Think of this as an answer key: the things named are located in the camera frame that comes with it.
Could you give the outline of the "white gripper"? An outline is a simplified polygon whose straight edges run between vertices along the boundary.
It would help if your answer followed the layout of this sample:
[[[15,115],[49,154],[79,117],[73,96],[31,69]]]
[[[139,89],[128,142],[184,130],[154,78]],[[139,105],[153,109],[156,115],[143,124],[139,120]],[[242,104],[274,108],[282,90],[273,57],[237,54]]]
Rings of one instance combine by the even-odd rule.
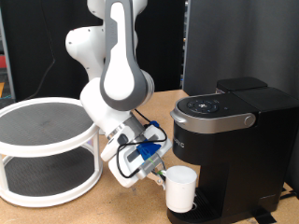
[[[171,146],[161,127],[150,125],[137,138],[131,128],[125,127],[109,140],[101,158],[108,162],[110,172],[126,188],[147,177],[165,189],[161,177],[166,176],[163,155]]]

